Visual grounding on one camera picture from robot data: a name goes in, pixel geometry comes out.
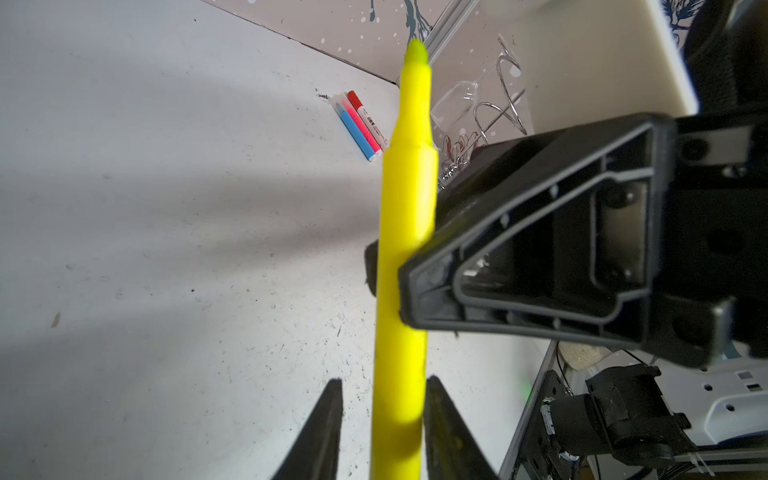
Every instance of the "white table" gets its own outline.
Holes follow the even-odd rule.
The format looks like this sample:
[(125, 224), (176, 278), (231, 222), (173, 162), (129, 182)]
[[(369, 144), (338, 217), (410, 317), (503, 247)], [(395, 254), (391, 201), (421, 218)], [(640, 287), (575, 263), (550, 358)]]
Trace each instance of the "white table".
[[(0, 478), (269, 478), (344, 381), (367, 477), (378, 164), (398, 90), (196, 0), (0, 5)], [(499, 467), (542, 343), (431, 335)]]

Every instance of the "marker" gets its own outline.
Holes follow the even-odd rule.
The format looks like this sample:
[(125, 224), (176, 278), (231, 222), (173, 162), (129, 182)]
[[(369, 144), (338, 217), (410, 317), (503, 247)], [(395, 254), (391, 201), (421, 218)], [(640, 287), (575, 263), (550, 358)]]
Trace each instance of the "marker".
[(357, 113), (360, 115), (362, 122), (366, 125), (366, 127), (368, 127), (368, 131), (371, 132), (371, 135), (373, 135), (374, 140), (379, 143), (382, 149), (386, 150), (389, 147), (389, 142), (386, 140), (386, 137), (384, 137), (384, 134), (379, 130), (379, 127), (373, 123), (373, 119), (370, 115), (368, 115), (368, 112), (363, 107), (360, 99), (357, 98), (357, 94), (355, 94), (354, 91), (351, 91), (346, 94), (346, 97), (349, 99), (349, 103), (352, 104), (355, 110), (357, 110)]
[(355, 121), (352, 119), (352, 117), (346, 113), (344, 106), (338, 101), (334, 101), (334, 99), (335, 97), (330, 98), (330, 100), (333, 101), (333, 109), (339, 115), (341, 121), (344, 122), (346, 129), (349, 130), (350, 134), (352, 134), (352, 138), (355, 139), (357, 146), (360, 147), (360, 150), (362, 150), (363, 154), (365, 154), (368, 161), (372, 161), (376, 156), (376, 152), (373, 151), (365, 136), (363, 136), (360, 129), (357, 127), (357, 125), (355, 125)]
[(419, 480), (427, 332), (400, 319), (397, 271), (435, 229), (438, 154), (432, 147), (427, 49), (412, 40), (400, 75), (400, 114), (382, 161), (371, 480)]
[(357, 114), (354, 108), (352, 108), (352, 104), (349, 103), (349, 101), (346, 99), (345, 96), (339, 95), (340, 102), (342, 105), (344, 105), (344, 108), (346, 109), (346, 113), (349, 114), (350, 117), (352, 117), (352, 120), (355, 122), (355, 125), (360, 129), (362, 132), (363, 137), (366, 138), (368, 141), (368, 145), (371, 146), (373, 151), (375, 153), (381, 152), (382, 148), (379, 146), (379, 144), (376, 143), (376, 140), (373, 139), (373, 136), (371, 135), (371, 132), (368, 131), (368, 127), (366, 127), (366, 124), (362, 122), (362, 118)]

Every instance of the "red marker cap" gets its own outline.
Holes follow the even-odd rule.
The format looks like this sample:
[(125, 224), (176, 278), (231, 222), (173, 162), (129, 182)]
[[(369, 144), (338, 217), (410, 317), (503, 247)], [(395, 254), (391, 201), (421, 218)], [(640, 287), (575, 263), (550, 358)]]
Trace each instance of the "red marker cap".
[(359, 98), (357, 98), (357, 95), (355, 95), (354, 91), (349, 92), (346, 94), (346, 97), (349, 99), (349, 103), (352, 104), (352, 107), (357, 111), (358, 108), (362, 107), (362, 102)]

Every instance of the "highlighter tip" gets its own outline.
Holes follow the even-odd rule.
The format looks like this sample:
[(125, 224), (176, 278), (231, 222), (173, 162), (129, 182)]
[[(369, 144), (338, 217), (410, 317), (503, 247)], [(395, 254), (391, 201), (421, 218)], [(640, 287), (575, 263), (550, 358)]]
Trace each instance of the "highlighter tip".
[(419, 40), (411, 40), (406, 51), (406, 64), (429, 64), (429, 55), (423, 43)]

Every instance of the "yellow highlighter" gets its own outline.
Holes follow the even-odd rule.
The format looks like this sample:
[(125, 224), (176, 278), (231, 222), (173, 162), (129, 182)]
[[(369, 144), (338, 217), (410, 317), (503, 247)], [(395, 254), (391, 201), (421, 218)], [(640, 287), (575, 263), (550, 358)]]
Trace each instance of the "yellow highlighter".
[(421, 468), (427, 334), (400, 320), (397, 270), (435, 228), (438, 153), (429, 124), (431, 83), (426, 48), (413, 40), (400, 75), (400, 115), (383, 160), (372, 480), (418, 480)]

